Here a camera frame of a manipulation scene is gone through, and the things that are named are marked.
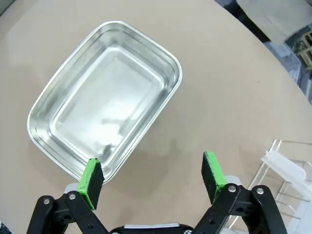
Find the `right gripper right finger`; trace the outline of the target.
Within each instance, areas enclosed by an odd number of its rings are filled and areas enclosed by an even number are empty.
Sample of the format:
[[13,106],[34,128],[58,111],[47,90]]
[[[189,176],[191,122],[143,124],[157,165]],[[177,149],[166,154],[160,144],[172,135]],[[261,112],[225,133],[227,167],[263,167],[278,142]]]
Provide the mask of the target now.
[[285,234],[285,224],[265,185],[250,190],[227,182],[213,152],[204,152],[202,178],[211,202],[210,208],[194,227],[194,234],[218,234],[231,216],[240,216],[251,234]]

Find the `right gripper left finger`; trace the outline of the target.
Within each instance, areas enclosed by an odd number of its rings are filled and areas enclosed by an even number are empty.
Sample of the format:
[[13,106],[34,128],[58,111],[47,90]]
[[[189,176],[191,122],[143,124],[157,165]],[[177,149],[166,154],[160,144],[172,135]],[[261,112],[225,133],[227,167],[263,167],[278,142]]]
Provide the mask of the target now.
[[28,234],[63,234],[76,223],[83,234],[108,234],[109,231],[93,212],[97,208],[104,176],[100,161],[87,162],[78,187],[60,198],[41,196],[35,205]]

